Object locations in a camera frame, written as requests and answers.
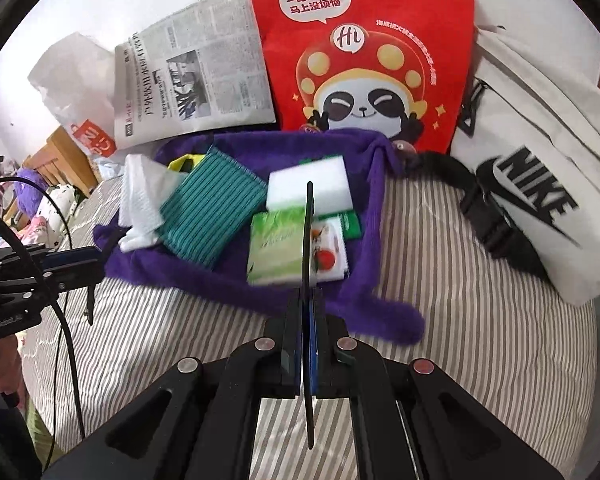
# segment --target waist bag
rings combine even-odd
[[[431,177],[464,191],[460,211],[491,257],[504,258],[514,269],[549,281],[531,242],[462,162],[442,153],[423,152],[411,165],[410,175]]]
[[[475,173],[569,303],[600,295],[600,90],[480,30],[451,155]]]

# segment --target bed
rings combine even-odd
[[[121,184],[120,178],[101,183],[80,206],[71,222],[76,246],[93,243],[93,226],[115,214]],[[361,339],[394,360],[432,359],[568,478],[587,432],[596,379],[592,304],[567,305],[536,278],[491,260],[458,211],[458,191],[432,180],[392,178],[385,188],[376,293],[413,303],[427,327],[413,347]],[[84,290],[72,292],[67,319],[87,433],[182,357],[208,362],[227,356],[259,336],[265,321],[180,290],[106,278],[96,289],[89,326],[85,300]],[[29,331],[23,354],[27,388],[48,427],[57,336],[58,322],[46,309],[43,322]],[[79,436],[64,344],[57,402],[57,441],[69,450]],[[254,480],[356,477],[348,403],[314,402],[317,436],[309,452],[302,400],[264,400]]]

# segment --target speech bubble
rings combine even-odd
[[[280,9],[295,22],[323,22],[344,14],[351,0],[280,0]]]

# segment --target small packet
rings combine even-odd
[[[340,223],[342,224],[342,234],[344,235],[345,240],[359,240],[362,238],[360,219],[353,209],[342,213],[318,216],[318,220],[326,220],[327,218],[340,219]]]
[[[311,237],[317,283],[343,280],[349,273],[349,262],[340,217],[313,222]]]
[[[249,284],[302,283],[304,213],[304,207],[293,207],[253,216],[247,264]]]

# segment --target green packet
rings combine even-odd
[[[302,282],[304,207],[258,213],[251,220],[247,282],[251,285]]]
[[[332,213],[330,215],[318,216],[318,220],[326,220],[327,218],[333,218],[334,216],[340,217],[340,223],[342,224],[342,234],[345,240],[358,240],[362,238],[362,226],[360,225],[360,219],[358,214],[352,210],[345,211],[342,213]]]

